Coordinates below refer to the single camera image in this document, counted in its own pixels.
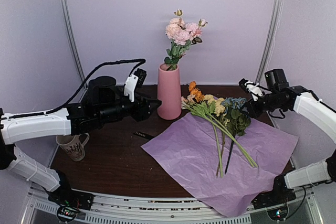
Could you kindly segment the purple tissue paper sheet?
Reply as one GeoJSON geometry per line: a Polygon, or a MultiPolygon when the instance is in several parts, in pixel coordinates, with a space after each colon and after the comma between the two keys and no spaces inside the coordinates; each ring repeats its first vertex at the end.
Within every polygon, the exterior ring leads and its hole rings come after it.
{"type": "Polygon", "coordinates": [[[162,168],[197,200],[226,217],[243,214],[250,202],[273,188],[293,153],[298,138],[252,120],[238,145],[225,145],[223,169],[217,177],[218,149],[212,125],[187,114],[143,145],[162,168]]]}

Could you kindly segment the pink rose flower stem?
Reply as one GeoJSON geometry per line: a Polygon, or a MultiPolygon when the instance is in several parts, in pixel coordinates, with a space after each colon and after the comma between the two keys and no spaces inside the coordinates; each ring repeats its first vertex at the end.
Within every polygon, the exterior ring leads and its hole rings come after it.
{"type": "Polygon", "coordinates": [[[183,19],[183,11],[177,9],[165,27],[165,34],[171,41],[170,48],[166,50],[167,56],[164,58],[166,71],[176,70],[179,61],[190,50],[191,46],[202,43],[203,28],[208,21],[201,18],[198,22],[186,23],[183,19]]]}

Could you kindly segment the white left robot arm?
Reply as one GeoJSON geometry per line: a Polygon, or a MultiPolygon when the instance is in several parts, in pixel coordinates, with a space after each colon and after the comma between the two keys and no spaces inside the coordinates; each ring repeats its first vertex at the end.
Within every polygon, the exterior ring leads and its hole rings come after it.
{"type": "Polygon", "coordinates": [[[148,119],[162,102],[136,92],[145,77],[146,72],[137,69],[127,77],[123,89],[119,89],[115,78],[100,76],[89,81],[78,103],[69,102],[50,111],[1,113],[1,169],[39,184],[64,205],[71,205],[76,197],[66,175],[27,156],[16,143],[50,136],[82,135],[127,116],[137,122],[148,119]]]}

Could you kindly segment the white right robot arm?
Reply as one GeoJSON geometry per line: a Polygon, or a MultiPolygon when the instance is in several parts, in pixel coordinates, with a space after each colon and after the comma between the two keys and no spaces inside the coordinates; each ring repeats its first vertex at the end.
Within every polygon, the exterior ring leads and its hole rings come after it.
{"type": "Polygon", "coordinates": [[[294,112],[280,123],[288,133],[297,133],[299,141],[293,153],[297,169],[278,175],[269,192],[272,203],[279,204],[289,190],[335,182],[335,110],[328,107],[313,91],[302,86],[289,87],[287,82],[271,81],[267,88],[241,79],[239,86],[251,95],[241,111],[251,118],[263,112],[294,112]]]}

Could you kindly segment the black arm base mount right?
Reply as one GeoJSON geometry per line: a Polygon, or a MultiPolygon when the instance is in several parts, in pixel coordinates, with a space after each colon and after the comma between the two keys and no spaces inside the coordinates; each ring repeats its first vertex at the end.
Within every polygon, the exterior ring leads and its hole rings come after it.
{"type": "Polygon", "coordinates": [[[293,189],[288,189],[285,183],[284,175],[279,175],[274,180],[273,189],[271,191],[258,194],[252,201],[252,204],[256,210],[284,204],[295,199],[295,191],[293,189]]]}

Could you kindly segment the white blossom flower stem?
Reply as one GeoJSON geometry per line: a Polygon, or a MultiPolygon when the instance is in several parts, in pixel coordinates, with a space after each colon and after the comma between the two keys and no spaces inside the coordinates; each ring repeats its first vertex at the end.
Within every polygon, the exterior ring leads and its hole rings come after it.
{"type": "Polygon", "coordinates": [[[251,119],[239,111],[245,101],[245,98],[215,98],[211,94],[203,95],[200,90],[190,93],[186,98],[181,97],[183,110],[188,110],[192,115],[203,118],[214,128],[219,158],[217,170],[221,174],[224,173],[222,159],[226,137],[231,140],[230,154],[233,146],[237,145],[250,166],[253,168],[258,166],[237,140],[246,134],[246,129],[251,124],[251,119]]]}

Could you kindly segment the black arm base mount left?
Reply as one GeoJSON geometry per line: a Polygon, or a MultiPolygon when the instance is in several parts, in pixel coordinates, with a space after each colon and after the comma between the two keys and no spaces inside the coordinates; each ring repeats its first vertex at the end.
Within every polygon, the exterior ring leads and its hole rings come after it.
{"type": "Polygon", "coordinates": [[[59,206],[70,207],[75,210],[90,210],[93,204],[94,195],[76,190],[65,190],[54,192],[46,191],[48,200],[59,206]]]}

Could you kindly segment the black ribbon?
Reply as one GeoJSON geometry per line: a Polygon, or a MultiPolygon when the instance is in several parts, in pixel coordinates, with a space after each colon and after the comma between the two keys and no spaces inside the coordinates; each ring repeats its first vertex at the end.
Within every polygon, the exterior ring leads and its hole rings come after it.
{"type": "Polygon", "coordinates": [[[151,140],[151,139],[154,138],[154,136],[152,136],[152,135],[149,135],[149,134],[146,134],[146,133],[143,133],[143,132],[139,132],[139,131],[136,131],[133,134],[136,135],[136,136],[139,136],[141,138],[145,138],[147,140],[151,140]]]}

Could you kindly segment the peach poppy flower stem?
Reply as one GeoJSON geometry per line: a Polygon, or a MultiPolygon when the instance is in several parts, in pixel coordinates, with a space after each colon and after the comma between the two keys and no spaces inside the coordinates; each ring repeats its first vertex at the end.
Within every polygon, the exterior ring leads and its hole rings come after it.
{"type": "Polygon", "coordinates": [[[189,95],[187,98],[181,97],[182,110],[188,110],[192,115],[205,119],[214,129],[219,159],[216,177],[218,177],[218,175],[223,177],[222,149],[224,148],[224,144],[219,140],[217,132],[218,127],[215,122],[215,117],[221,116],[225,112],[225,107],[222,105],[223,102],[224,98],[215,98],[210,94],[205,95],[203,100],[196,100],[195,95],[189,95]]]}

